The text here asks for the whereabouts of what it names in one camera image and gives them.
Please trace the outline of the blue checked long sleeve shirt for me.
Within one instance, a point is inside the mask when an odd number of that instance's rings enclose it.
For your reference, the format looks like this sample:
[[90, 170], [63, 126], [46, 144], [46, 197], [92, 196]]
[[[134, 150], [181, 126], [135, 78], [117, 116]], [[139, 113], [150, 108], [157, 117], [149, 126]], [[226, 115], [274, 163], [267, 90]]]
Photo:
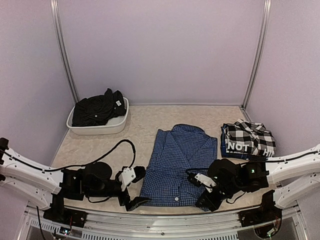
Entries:
[[205, 187], [188, 181], [188, 169], [206, 169], [218, 158], [218, 140], [197, 126], [159, 129], [143, 178], [140, 197], [148, 207], [194, 207]]

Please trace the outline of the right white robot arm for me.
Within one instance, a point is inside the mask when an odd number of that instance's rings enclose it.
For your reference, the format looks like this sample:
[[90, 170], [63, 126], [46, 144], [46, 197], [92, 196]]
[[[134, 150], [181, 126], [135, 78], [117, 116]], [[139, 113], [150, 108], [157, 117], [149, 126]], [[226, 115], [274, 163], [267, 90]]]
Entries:
[[290, 184], [267, 192], [263, 205], [256, 210], [256, 218], [266, 222], [276, 209], [284, 209], [308, 191], [320, 185], [320, 147], [281, 157], [260, 157], [235, 164], [227, 158], [215, 160], [205, 175], [197, 173], [196, 183], [205, 187], [196, 206], [214, 212], [223, 201], [242, 191], [253, 193], [281, 181], [296, 178]]

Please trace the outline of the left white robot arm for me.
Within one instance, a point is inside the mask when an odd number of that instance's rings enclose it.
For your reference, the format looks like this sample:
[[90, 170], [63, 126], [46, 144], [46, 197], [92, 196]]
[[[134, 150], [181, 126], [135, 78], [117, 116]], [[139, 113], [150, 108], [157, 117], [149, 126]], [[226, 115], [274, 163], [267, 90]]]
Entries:
[[143, 166], [123, 166], [112, 179], [113, 170], [102, 155], [85, 164], [72, 164], [59, 168], [48, 167], [23, 157], [9, 147], [6, 138], [0, 139], [0, 184], [12, 187], [35, 203], [40, 209], [50, 209], [50, 214], [63, 223], [70, 218], [70, 211], [54, 200], [64, 199], [104, 203], [117, 198], [119, 205], [130, 212], [150, 201], [148, 197], [131, 199], [128, 186], [144, 178]]

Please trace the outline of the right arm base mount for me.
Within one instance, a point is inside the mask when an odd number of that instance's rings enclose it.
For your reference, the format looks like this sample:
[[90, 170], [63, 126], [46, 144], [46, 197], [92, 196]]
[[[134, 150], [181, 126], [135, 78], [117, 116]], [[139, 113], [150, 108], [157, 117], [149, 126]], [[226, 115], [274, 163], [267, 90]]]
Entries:
[[238, 213], [242, 227], [259, 225], [282, 217], [282, 210], [274, 205], [243, 210]]

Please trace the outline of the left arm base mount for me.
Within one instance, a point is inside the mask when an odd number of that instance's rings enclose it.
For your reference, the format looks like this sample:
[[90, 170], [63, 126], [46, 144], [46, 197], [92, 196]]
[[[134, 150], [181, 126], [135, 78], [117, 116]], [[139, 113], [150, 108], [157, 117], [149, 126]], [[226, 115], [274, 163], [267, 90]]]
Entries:
[[84, 227], [87, 215], [85, 211], [66, 208], [63, 205], [52, 205], [43, 212], [43, 217], [47, 220], [79, 228]]

